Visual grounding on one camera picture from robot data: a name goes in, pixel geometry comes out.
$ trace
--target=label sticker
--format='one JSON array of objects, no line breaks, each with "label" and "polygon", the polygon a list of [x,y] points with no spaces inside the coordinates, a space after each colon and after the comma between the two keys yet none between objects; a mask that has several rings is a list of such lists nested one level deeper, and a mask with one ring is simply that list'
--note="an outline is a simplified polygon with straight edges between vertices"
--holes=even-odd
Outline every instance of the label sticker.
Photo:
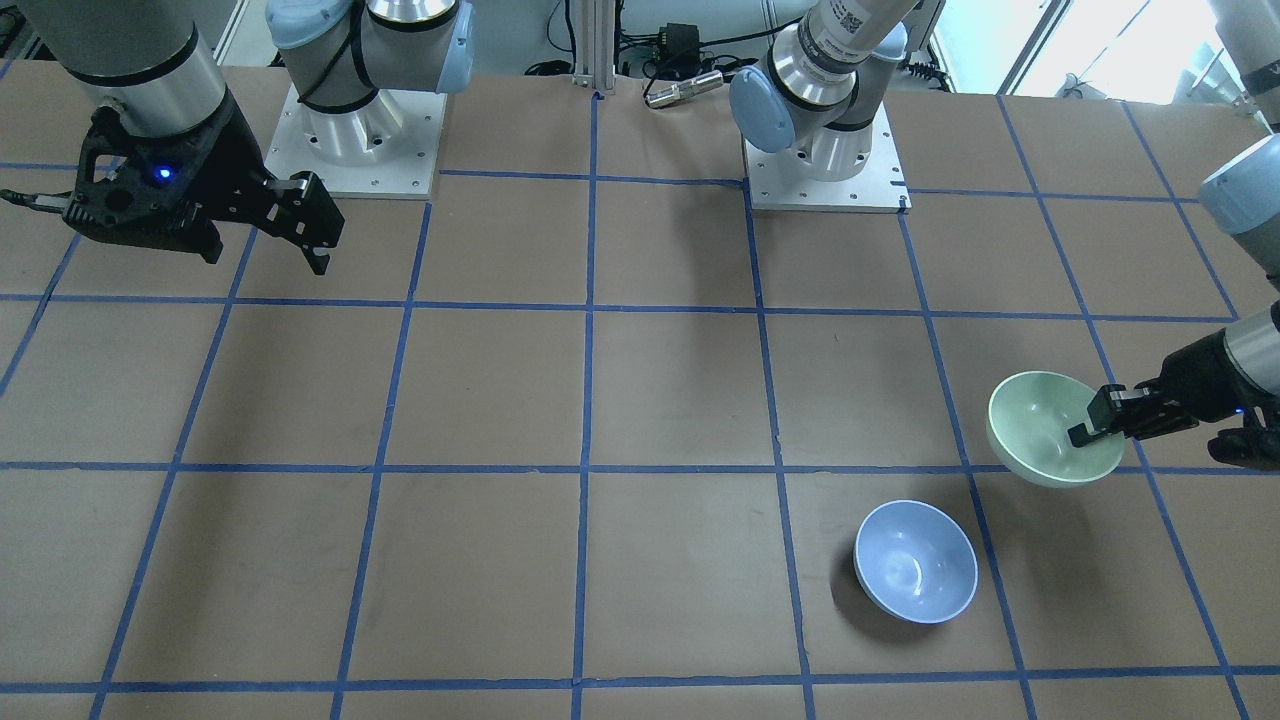
[{"label": "label sticker", "polygon": [[1252,73],[1245,73],[1240,79],[1244,81],[1244,90],[1248,90],[1249,95],[1254,97],[1271,92],[1280,87],[1280,60],[1263,65]]},{"label": "label sticker", "polygon": [[856,63],[867,56],[852,50],[854,36],[870,19],[870,13],[858,0],[826,0],[819,5],[822,31],[814,36],[819,47],[832,58]]}]

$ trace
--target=bowl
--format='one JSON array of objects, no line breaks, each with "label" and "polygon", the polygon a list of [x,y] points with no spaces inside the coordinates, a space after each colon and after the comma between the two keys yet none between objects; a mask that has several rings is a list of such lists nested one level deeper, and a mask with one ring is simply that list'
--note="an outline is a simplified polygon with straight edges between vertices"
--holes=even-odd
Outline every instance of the bowl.
[{"label": "bowl", "polygon": [[914,500],[872,510],[858,528],[854,568],[872,602],[911,623],[946,623],[978,592],[978,556],[964,530]]},{"label": "bowl", "polygon": [[1000,383],[987,404],[987,441],[1010,471],[1051,488],[1076,487],[1108,475],[1124,456],[1124,436],[1074,447],[1068,430],[1085,423],[1089,386],[1043,370]]}]

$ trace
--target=bowl rim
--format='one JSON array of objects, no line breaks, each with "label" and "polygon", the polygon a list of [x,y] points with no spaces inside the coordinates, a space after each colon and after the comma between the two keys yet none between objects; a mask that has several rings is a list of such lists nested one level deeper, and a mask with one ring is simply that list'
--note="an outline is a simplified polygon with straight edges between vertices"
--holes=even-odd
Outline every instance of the bowl rim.
[{"label": "bowl rim", "polygon": [[[1119,452],[1116,454],[1115,465],[1111,465],[1111,468],[1108,468],[1107,470],[1105,470],[1105,471],[1102,471],[1100,474],[1096,474],[1096,475],[1092,475],[1092,477],[1080,477],[1080,478],[1064,478],[1061,475],[1055,475],[1053,473],[1047,473],[1044,470],[1039,470],[1037,468],[1033,468],[1030,464],[1028,464],[1025,460],[1023,460],[1016,452],[1014,452],[1014,450],[1009,446],[1009,442],[1006,442],[1006,439],[1004,437],[1001,437],[1000,428],[997,428],[996,423],[992,421],[992,407],[996,404],[996,396],[1000,395],[1000,391],[1004,389],[1006,384],[1009,384],[1009,383],[1011,383],[1014,380],[1025,378],[1028,375],[1051,375],[1051,377],[1055,377],[1055,378],[1062,378],[1064,380],[1069,380],[1069,382],[1071,382],[1074,384],[1078,384],[1078,386],[1080,386],[1080,387],[1083,387],[1083,388],[1085,388],[1085,389],[1088,389],[1091,392],[1093,389],[1089,386],[1084,384],[1083,382],[1080,382],[1080,380],[1078,380],[1078,379],[1075,379],[1075,378],[1073,378],[1070,375],[1064,375],[1062,373],[1055,373],[1053,370],[1023,370],[1021,373],[1015,373],[1015,374],[1009,375],[1007,378],[1000,380],[1000,384],[996,386],[996,389],[991,391],[991,397],[987,398],[987,428],[991,430],[991,436],[1000,445],[1000,450],[998,451],[1004,451],[1006,455],[1009,455],[1010,457],[1012,457],[1018,462],[1018,468],[1010,468],[1010,470],[1012,470],[1014,473],[1016,473],[1019,475],[1021,475],[1021,473],[1019,473],[1018,470],[1023,470],[1023,471],[1025,471],[1028,474],[1036,475],[1037,479],[1043,479],[1043,480],[1047,480],[1047,482],[1059,483],[1061,486],[1083,486],[1083,484],[1092,483],[1094,480],[1101,480],[1102,478],[1105,478],[1105,477],[1110,475],[1111,473],[1114,473],[1115,469],[1120,466],[1120,462],[1124,461],[1124,442],[1123,441],[1117,445]],[[1023,478],[1028,479],[1028,480],[1032,479],[1032,478],[1027,478],[1025,475],[1023,475]]]},{"label": "bowl rim", "polygon": [[[938,618],[938,619],[932,619],[931,618],[928,620],[922,620],[919,618],[908,618],[906,615],[904,615],[904,614],[901,614],[901,612],[899,612],[896,610],[892,610],[891,605],[887,603],[887,602],[884,602],[884,600],[874,589],[872,589],[870,583],[868,583],[864,579],[864,574],[863,574],[863,556],[861,556],[860,548],[863,546],[863,533],[867,530],[867,523],[869,523],[870,519],[874,518],[878,512],[881,512],[884,509],[887,509],[890,506],[893,506],[893,505],[918,505],[920,507],[924,507],[924,509],[932,511],[934,515],[938,515],[938,516],[943,518],[947,523],[951,524],[952,528],[955,528],[956,533],[960,534],[960,538],[964,539],[964,546],[966,548],[969,548],[969,560],[973,562],[973,585],[969,588],[969,594],[968,594],[968,597],[965,597],[965,601],[961,602],[960,606],[955,611],[950,612],[948,615],[946,615],[943,618]],[[978,582],[979,582],[979,575],[982,574],[982,568],[978,565],[978,552],[974,551],[974,548],[973,548],[973,541],[969,539],[969,536],[964,532],[964,528],[960,527],[960,523],[956,523],[955,519],[951,515],[947,515],[946,512],[943,512],[942,510],[940,510],[940,509],[929,505],[928,502],[920,502],[919,500],[909,500],[909,498],[908,500],[891,500],[888,502],[881,503],[874,510],[872,510],[870,512],[868,512],[865,518],[863,518],[861,524],[858,525],[858,534],[854,538],[854,569],[858,571],[858,580],[859,580],[859,583],[861,583],[863,589],[867,591],[867,594],[870,596],[872,601],[874,601],[876,605],[878,605],[882,610],[884,610],[886,612],[888,612],[890,615],[892,615],[895,618],[899,618],[901,620],[908,620],[910,623],[919,623],[922,625],[937,625],[938,623],[946,623],[947,620],[951,620],[955,616],[957,616],[961,612],[964,612],[969,607],[969,605],[973,603],[973,598],[978,594]]]}]

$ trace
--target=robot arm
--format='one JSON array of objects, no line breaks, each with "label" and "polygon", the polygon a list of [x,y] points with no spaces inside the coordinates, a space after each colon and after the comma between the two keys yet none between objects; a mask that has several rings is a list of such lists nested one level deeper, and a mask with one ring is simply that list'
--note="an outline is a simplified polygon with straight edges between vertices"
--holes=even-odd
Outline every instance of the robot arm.
[{"label": "robot arm", "polygon": [[[192,252],[216,263],[214,220],[253,224],[297,245],[324,274],[343,217],[314,173],[275,178],[195,23],[172,3],[22,0],[59,61],[97,104],[76,190],[0,191],[58,213],[82,236]],[[97,165],[114,159],[105,178]]]},{"label": "robot arm", "polygon": [[[462,92],[475,55],[472,18],[467,0],[270,0],[266,23],[317,167],[394,159],[413,127],[385,91]],[[344,184],[334,178],[334,187]]]},{"label": "robot arm", "polygon": [[[1219,227],[1280,290],[1280,136],[1228,163],[1201,187]],[[1280,470],[1280,302],[1167,356],[1160,377],[1134,389],[1105,386],[1089,404],[1091,430],[1070,429],[1084,447],[1124,433],[1147,439],[1243,415],[1244,427],[1210,441],[1219,462]]]},{"label": "robot arm", "polygon": [[[855,132],[859,124],[869,124],[888,86],[888,72],[867,61],[876,59],[915,4],[819,0],[799,23],[778,33],[767,58],[733,78],[730,100],[742,136],[765,152],[780,152],[804,145],[823,127]],[[905,32],[897,45],[905,47]],[[893,56],[888,70],[900,59]]]}]

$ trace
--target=light blue joint cover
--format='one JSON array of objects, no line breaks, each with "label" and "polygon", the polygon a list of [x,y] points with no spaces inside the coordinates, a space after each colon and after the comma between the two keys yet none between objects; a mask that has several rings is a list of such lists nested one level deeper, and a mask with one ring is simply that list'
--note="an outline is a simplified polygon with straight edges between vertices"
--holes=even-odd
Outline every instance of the light blue joint cover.
[{"label": "light blue joint cover", "polygon": [[352,0],[269,0],[266,27],[280,50],[293,50],[342,22]]},{"label": "light blue joint cover", "polygon": [[475,10],[471,3],[463,0],[458,6],[458,17],[453,20],[453,38],[449,51],[440,67],[440,82],[436,92],[462,92],[471,85],[471,68],[475,65],[476,49],[471,42],[471,24]]},{"label": "light blue joint cover", "polygon": [[893,29],[884,36],[884,40],[876,46],[872,55],[887,63],[901,63],[906,59],[906,41],[909,38],[910,33],[906,32],[906,26],[897,23],[893,26]]},{"label": "light blue joint cover", "polygon": [[796,141],[796,126],[782,92],[758,65],[739,70],[728,86],[733,122],[748,142],[778,152]]},{"label": "light blue joint cover", "polygon": [[1249,232],[1280,215],[1280,135],[1222,165],[1201,186],[1199,199],[1226,234]]}]

